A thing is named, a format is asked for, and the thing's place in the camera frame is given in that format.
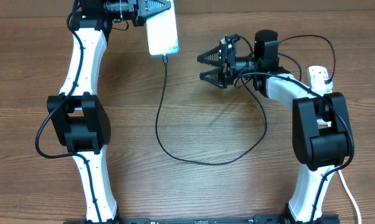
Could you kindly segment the Samsung Galaxy smartphone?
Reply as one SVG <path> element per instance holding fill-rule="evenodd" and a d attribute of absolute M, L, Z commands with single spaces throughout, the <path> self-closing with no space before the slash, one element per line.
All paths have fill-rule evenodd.
<path fill-rule="evenodd" d="M 148 48 L 151 55 L 168 55 L 179 52 L 174 1 L 170 9 L 146 20 Z"/>

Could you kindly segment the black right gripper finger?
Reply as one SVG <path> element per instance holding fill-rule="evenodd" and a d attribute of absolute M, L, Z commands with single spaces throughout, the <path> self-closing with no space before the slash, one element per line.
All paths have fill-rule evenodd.
<path fill-rule="evenodd" d="M 215 67 L 222 66 L 222 47 L 215 47 L 203 54 L 197 56 L 197 61 L 200 63 L 205 63 Z"/>
<path fill-rule="evenodd" d="M 202 81 L 215 85 L 218 88 L 227 87 L 227 85 L 225 84 L 225 75 L 221 68 L 216 68 L 213 70 L 202 72 L 200 73 L 199 78 Z"/>

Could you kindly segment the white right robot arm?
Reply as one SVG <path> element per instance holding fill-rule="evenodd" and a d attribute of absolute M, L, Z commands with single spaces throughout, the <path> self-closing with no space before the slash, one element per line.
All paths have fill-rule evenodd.
<path fill-rule="evenodd" d="M 279 65 L 278 34 L 260 30 L 250 54 L 237 56 L 236 42 L 227 35 L 219 45 L 197 56 L 212 65 L 200 79 L 226 88 L 239 79 L 253 81 L 255 90 L 278 101 L 292 112 L 292 145 L 300 163 L 292 198 L 282 215 L 255 215 L 254 223 L 339 223 L 337 215 L 323 215 L 321 208 L 334 173 L 353 159 L 354 143 L 344 96 L 314 90 Z"/>

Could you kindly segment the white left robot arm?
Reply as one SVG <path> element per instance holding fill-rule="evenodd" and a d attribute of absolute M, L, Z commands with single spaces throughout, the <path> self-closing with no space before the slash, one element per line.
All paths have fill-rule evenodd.
<path fill-rule="evenodd" d="M 47 99 L 49 115 L 43 123 L 52 122 L 77 165 L 87 205 L 83 223 L 121 223 L 106 161 L 110 120 L 97 96 L 113 23 L 143 26 L 167 12 L 174 12 L 172 1 L 75 1 L 66 20 L 73 35 L 72 58 L 59 94 Z"/>

